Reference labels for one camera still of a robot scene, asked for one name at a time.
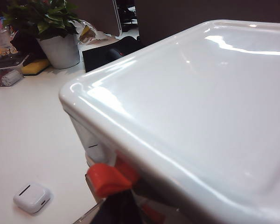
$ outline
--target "white ceramic tray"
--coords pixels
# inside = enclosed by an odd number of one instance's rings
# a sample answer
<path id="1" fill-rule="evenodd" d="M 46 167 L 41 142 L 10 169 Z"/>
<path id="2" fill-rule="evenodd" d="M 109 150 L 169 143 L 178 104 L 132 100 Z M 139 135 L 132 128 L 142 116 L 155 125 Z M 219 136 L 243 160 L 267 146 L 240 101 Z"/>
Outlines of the white ceramic tray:
<path id="1" fill-rule="evenodd" d="M 202 23 L 80 76 L 60 99 L 183 212 L 280 223 L 280 24 Z"/>

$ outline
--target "white desktop surface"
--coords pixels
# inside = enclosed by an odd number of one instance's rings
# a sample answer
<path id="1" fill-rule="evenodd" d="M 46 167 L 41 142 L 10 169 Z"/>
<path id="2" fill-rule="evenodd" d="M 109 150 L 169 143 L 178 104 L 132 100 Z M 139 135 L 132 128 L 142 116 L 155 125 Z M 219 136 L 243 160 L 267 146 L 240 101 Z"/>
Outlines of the white desktop surface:
<path id="1" fill-rule="evenodd" d="M 49 67 L 13 87 L 0 87 L 0 224 L 71 224 L 96 204 L 84 177 L 84 149 L 58 98 L 66 82 L 85 73 L 80 59 L 74 67 Z M 53 194 L 33 216 L 13 203 L 14 194 L 28 182 Z"/>

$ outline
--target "white flower pot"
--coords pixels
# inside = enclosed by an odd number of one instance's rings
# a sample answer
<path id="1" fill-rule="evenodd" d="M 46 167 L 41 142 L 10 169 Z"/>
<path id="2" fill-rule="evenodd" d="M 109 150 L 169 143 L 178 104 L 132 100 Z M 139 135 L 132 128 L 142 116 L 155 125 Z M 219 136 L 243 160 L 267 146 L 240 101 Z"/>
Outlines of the white flower pot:
<path id="1" fill-rule="evenodd" d="M 52 66 L 56 69 L 66 69 L 80 62 L 75 35 L 68 34 L 65 38 L 56 36 L 43 41 L 37 39 L 37 41 Z"/>

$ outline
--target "dark wall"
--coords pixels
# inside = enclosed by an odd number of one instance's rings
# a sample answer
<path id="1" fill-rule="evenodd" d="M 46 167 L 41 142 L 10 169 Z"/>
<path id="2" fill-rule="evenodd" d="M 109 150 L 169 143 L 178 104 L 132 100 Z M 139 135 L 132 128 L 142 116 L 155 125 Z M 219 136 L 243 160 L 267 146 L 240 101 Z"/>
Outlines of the dark wall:
<path id="1" fill-rule="evenodd" d="M 141 42 L 217 20 L 280 22 L 280 0 L 135 0 Z"/>

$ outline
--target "yellow sponge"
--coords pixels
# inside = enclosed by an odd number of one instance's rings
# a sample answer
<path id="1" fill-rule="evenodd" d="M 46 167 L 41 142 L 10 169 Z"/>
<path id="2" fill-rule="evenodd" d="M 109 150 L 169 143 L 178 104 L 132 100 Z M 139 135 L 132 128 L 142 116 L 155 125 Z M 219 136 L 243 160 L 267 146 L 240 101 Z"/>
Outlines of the yellow sponge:
<path id="1" fill-rule="evenodd" d="M 30 64 L 26 65 L 25 67 L 22 67 L 22 73 L 23 75 L 37 75 L 39 72 L 44 70 L 50 65 L 50 62 L 48 59 L 37 59 Z"/>

